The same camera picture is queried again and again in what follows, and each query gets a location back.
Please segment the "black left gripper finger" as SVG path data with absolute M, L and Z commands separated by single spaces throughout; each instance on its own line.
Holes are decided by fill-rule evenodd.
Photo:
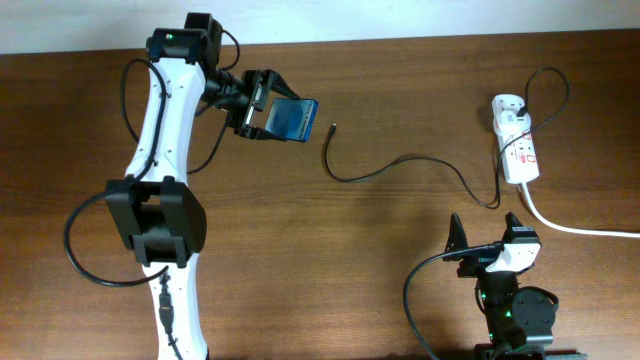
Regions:
M 277 140 L 285 142 L 286 139 L 282 136 L 269 132 L 259 127 L 250 127 L 245 134 L 245 137 L 253 140 Z
M 290 99 L 300 98 L 300 96 L 295 93 L 284 80 L 275 81 L 272 85 L 272 90 Z

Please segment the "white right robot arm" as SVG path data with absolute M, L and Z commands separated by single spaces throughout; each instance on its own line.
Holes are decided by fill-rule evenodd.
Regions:
M 474 297 L 490 342 L 474 347 L 476 359 L 544 359 L 553 342 L 558 297 L 539 287 L 519 285 L 518 276 L 534 266 L 541 249 L 536 231 L 515 214 L 505 216 L 499 241 L 471 247 L 459 216 L 450 218 L 445 259 L 459 264 L 457 276 L 476 280 Z

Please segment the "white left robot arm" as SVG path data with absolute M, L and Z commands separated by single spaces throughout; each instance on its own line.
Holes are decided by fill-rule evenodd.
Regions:
M 106 202 L 124 246 L 151 289 L 161 359 L 206 359 L 196 272 L 207 233 L 206 212 L 188 187 L 187 160 L 197 106 L 207 98 L 227 111 L 242 137 L 272 133 L 250 124 L 270 92 L 297 94 L 273 70 L 236 78 L 217 66 L 218 29 L 159 28 L 147 41 L 149 100 L 136 154 L 122 180 L 107 184 Z

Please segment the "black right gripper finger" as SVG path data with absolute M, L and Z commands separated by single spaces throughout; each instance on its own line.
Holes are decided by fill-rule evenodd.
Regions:
M 445 252 L 452 253 L 456 251 L 467 250 L 469 248 L 466 233 L 457 213 L 453 213 L 450 217 L 449 235 L 445 245 Z
M 505 215 L 506 229 L 501 241 L 505 244 L 512 243 L 516 238 L 522 237 L 523 227 L 516 215 L 509 212 Z

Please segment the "blue Galaxy smartphone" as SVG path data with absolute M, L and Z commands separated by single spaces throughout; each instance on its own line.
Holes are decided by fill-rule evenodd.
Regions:
M 267 118 L 266 130 L 285 140 L 307 142 L 318 105 L 315 99 L 276 98 Z

